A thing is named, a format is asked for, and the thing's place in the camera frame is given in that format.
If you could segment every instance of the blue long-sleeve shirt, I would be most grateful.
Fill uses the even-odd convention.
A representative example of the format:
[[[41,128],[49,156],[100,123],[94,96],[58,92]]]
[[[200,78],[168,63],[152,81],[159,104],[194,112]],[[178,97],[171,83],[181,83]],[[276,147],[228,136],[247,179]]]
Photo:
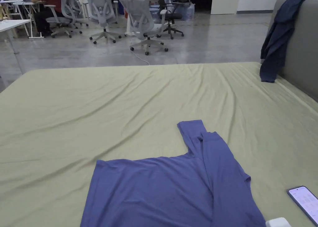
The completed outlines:
[[[97,161],[81,227],[265,227],[251,177],[224,140],[201,120],[178,128],[182,156]]]

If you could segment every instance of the gray upholstered headboard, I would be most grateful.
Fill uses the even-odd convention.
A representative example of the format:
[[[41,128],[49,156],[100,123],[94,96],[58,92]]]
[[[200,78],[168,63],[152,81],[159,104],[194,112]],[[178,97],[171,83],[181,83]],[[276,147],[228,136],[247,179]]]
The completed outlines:
[[[284,1],[277,0],[269,27]],[[280,76],[318,102],[318,0],[303,3]]]

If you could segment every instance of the person sitting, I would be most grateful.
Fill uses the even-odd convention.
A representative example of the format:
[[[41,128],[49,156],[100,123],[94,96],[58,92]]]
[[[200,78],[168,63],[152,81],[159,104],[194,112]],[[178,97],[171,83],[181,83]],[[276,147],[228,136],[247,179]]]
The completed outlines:
[[[33,3],[36,2],[45,2],[47,5],[55,5],[54,10],[56,12],[56,15],[59,17],[64,17],[62,14],[62,8],[61,8],[61,0],[31,0]],[[42,35],[50,36],[52,31],[50,30],[50,24],[47,23],[45,20],[46,18],[53,17],[53,12],[49,7],[46,7],[44,10],[35,13],[34,20],[35,24],[37,26],[38,35],[41,32]]]

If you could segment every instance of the white cable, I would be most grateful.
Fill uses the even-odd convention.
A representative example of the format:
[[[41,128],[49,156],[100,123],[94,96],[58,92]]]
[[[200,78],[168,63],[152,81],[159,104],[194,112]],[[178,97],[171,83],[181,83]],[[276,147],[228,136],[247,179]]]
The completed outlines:
[[[146,62],[148,65],[150,65],[148,61],[143,60],[142,58],[138,57],[132,50],[130,50],[130,51],[131,51],[138,59],[140,59],[140,60],[142,60],[143,62]]]

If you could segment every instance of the black office chair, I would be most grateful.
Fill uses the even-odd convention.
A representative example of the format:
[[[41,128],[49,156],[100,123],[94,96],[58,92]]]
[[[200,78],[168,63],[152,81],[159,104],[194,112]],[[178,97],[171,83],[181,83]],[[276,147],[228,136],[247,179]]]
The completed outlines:
[[[164,29],[163,32],[168,31],[169,34],[170,34],[170,38],[171,39],[173,39],[171,31],[174,31],[174,33],[176,33],[176,32],[181,33],[181,36],[183,37],[184,33],[182,31],[171,27],[171,23],[174,24],[175,20],[181,20],[182,19],[182,14],[175,13],[175,10],[177,9],[178,5],[174,6],[173,3],[166,3],[164,0],[159,0],[160,9],[159,9],[159,13],[158,14],[160,14],[160,12],[162,10],[166,9],[169,6],[174,7],[174,9],[173,9],[172,13],[167,13],[166,16],[165,16],[165,20],[168,21],[168,28]]]

